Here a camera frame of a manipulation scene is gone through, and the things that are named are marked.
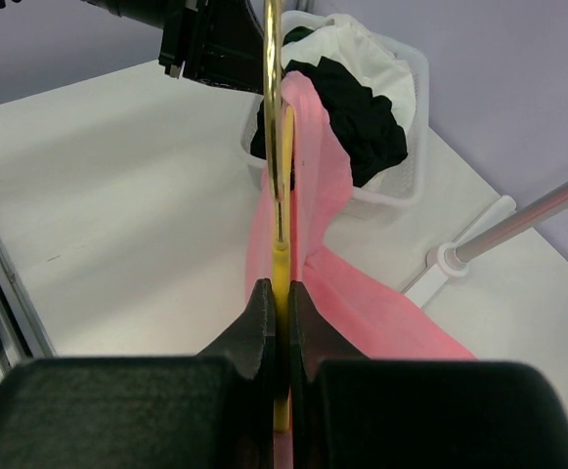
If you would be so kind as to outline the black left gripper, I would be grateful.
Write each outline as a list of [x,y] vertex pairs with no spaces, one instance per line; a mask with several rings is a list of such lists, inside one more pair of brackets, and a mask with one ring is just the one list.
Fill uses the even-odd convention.
[[166,1],[158,63],[174,78],[263,91],[263,30],[248,1]]

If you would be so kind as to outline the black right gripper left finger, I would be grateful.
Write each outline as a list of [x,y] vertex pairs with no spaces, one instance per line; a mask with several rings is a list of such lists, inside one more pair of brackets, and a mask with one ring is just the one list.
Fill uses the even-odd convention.
[[22,363],[0,384],[0,468],[270,468],[275,348],[260,279],[194,356]]

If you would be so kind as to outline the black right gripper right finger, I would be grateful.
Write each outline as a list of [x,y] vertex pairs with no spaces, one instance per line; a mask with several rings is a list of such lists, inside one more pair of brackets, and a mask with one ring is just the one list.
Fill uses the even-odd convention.
[[568,417],[519,362],[366,357],[289,293],[296,468],[568,468]]

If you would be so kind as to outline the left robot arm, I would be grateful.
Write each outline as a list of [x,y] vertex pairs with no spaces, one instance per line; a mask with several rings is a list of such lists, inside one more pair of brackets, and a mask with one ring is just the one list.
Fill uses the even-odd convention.
[[263,27],[248,1],[0,1],[0,90],[27,96],[150,56],[165,74],[263,92]]

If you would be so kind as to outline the yellow hanger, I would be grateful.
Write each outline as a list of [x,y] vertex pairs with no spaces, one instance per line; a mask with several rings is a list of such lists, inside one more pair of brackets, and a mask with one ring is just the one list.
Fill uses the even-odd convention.
[[276,318],[274,431],[284,434],[291,423],[289,377],[290,172],[293,112],[282,100],[282,3],[264,3],[263,97],[268,181],[273,204],[272,286]]

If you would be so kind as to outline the pink t shirt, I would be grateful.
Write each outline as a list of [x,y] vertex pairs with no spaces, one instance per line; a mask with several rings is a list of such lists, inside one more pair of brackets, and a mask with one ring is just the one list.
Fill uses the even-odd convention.
[[353,191],[348,156],[328,123],[310,79],[283,82],[286,199],[262,192],[247,251],[245,284],[270,277],[276,308],[277,360],[289,364],[288,297],[293,281],[307,288],[320,318],[373,359],[469,360],[471,354],[419,307],[367,276],[324,244],[332,219]]

